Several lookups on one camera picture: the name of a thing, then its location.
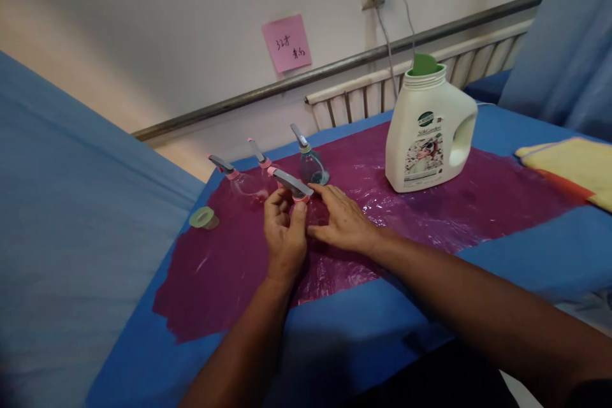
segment white plastic jug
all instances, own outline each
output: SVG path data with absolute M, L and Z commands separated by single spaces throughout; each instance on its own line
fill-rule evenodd
M 385 151 L 385 175 L 398 193 L 455 178 L 465 166 L 478 109 L 446 81 L 446 66 L 424 76 L 404 75 Z

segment radiator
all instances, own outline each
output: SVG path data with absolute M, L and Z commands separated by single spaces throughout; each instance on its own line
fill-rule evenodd
M 432 52 L 445 64 L 446 79 L 459 89 L 483 77 L 512 68 L 532 19 Z M 412 60 L 393 66 L 401 88 Z M 318 130 L 335 128 L 387 112 L 395 107 L 389 68 L 330 87 L 306 97 Z

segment blue curtain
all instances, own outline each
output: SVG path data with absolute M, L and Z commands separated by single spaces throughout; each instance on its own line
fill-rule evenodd
M 0 189 L 0 390 L 83 406 L 203 183 L 0 53 Z
M 499 106 L 612 141 L 612 0 L 544 0 Z

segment hand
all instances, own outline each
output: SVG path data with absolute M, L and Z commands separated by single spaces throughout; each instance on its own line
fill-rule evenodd
M 263 231 L 270 249 L 268 278 L 293 283 L 306 257 L 306 203 L 298 202 L 289 218 L 291 204 L 288 189 L 272 193 L 264 204 Z
M 371 256 L 381 232 L 361 211 L 357 203 L 333 185 L 308 184 L 308 186 L 321 195 L 330 211 L 330 224 L 309 226 L 308 235 L 339 249 Z

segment white wall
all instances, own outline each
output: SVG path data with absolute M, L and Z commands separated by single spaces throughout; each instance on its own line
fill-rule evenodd
M 511 0 L 409 0 L 416 31 Z M 261 26 L 304 17 L 312 68 L 384 43 L 360 0 L 0 0 L 0 48 L 126 131 L 236 96 L 277 75 Z M 403 4 L 382 16 L 392 40 L 408 34 Z M 356 69 L 154 140 L 157 151 L 206 179 L 204 153 L 248 154 L 244 138 L 269 149 L 291 139 L 287 124 L 316 130 L 304 95 L 381 68 Z M 306 71 L 310 67 L 299 69 Z M 277 126 L 281 134 L 271 133 Z

